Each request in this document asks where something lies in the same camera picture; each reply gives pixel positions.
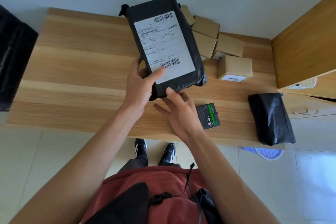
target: white rim of bin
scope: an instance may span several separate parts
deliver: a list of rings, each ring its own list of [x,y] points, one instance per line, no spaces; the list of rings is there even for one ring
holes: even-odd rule
[[[261,158],[263,158],[263,159],[265,159],[265,160],[277,160],[277,159],[279,159],[279,158],[282,156],[282,154],[283,154],[283,152],[284,152],[284,150],[281,150],[279,156],[276,157],[276,158],[266,158],[266,157],[264,157],[263,155],[260,154],[260,152],[258,151],[257,148],[254,147],[254,150],[255,150],[255,152],[259,155],[259,157],[261,157]]]

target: tiled floor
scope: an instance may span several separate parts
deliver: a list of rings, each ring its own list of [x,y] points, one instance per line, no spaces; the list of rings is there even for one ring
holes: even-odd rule
[[[218,147],[283,224],[336,224],[336,129],[322,122],[293,120],[292,124],[297,143],[276,161],[238,147]],[[91,136],[0,125],[0,224],[8,223]],[[166,143],[147,140],[149,165],[159,162]],[[194,161],[189,149],[175,143],[174,162],[189,168]],[[128,138],[107,177],[134,157],[134,139]]]

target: hand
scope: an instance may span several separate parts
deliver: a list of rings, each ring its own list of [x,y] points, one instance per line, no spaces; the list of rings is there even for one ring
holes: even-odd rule
[[[166,94],[168,98],[162,98],[162,101],[166,103],[171,112],[158,104],[154,104],[154,108],[168,118],[175,134],[186,145],[189,145],[194,138],[204,133],[195,104],[184,91],[176,93],[171,88],[167,88]]]
[[[127,77],[126,96],[121,108],[132,108],[137,120],[142,116],[149,97],[152,94],[152,86],[166,72],[165,67],[161,67],[146,77],[146,69],[139,71],[141,57],[134,60]]]

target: person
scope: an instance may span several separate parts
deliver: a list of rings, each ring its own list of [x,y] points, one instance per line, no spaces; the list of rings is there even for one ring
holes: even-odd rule
[[[131,66],[125,99],[115,115],[10,223],[279,224],[204,131],[184,91],[167,88],[168,97],[162,99],[166,107],[154,107],[190,149],[198,169],[172,164],[173,144],[167,146],[159,166],[147,167],[146,143],[137,139],[137,158],[104,180],[130,129],[142,116],[152,85],[166,70],[162,67],[145,77],[145,70],[139,71],[140,62],[138,58]]]

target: drawstring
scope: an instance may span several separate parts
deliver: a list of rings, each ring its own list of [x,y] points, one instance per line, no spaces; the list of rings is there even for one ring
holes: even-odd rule
[[[164,192],[164,193],[161,193],[161,194],[157,194],[157,195],[155,195],[154,197],[152,197],[151,199],[149,199],[149,201],[148,201],[148,206],[150,206],[150,205],[158,205],[158,204],[161,204],[162,201],[165,200],[165,199],[167,199],[167,198],[180,197],[180,196],[183,195],[183,193],[187,190],[187,187],[188,187],[191,196],[195,199],[195,202],[196,202],[196,204],[197,204],[197,209],[198,209],[198,224],[200,224],[200,223],[201,223],[201,219],[202,219],[202,209],[201,209],[201,204],[200,204],[199,200],[197,199],[197,197],[191,193],[191,188],[190,188],[190,185],[189,185],[189,182],[190,182],[190,176],[191,176],[191,171],[193,170],[194,166],[195,166],[195,163],[192,163],[192,164],[190,165],[189,172],[187,173],[187,182],[185,183],[184,191],[183,191],[180,195],[178,195],[178,196],[174,196],[174,195],[172,195],[172,194],[169,193],[169,192]]]

